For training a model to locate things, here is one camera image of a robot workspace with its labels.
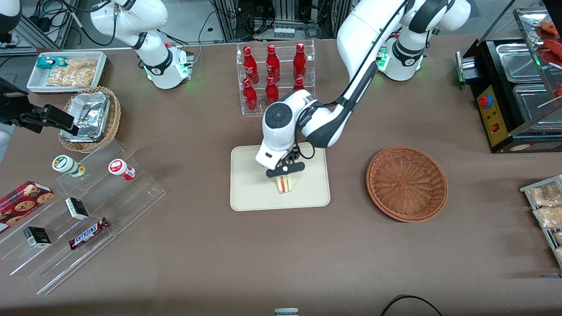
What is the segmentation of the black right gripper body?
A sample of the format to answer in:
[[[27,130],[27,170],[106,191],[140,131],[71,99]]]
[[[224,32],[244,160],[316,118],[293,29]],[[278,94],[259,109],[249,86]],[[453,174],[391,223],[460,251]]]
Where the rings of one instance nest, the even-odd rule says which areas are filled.
[[[28,124],[21,119],[22,114],[32,110],[28,92],[3,78],[0,79],[0,86],[0,122],[8,126],[28,128]]]

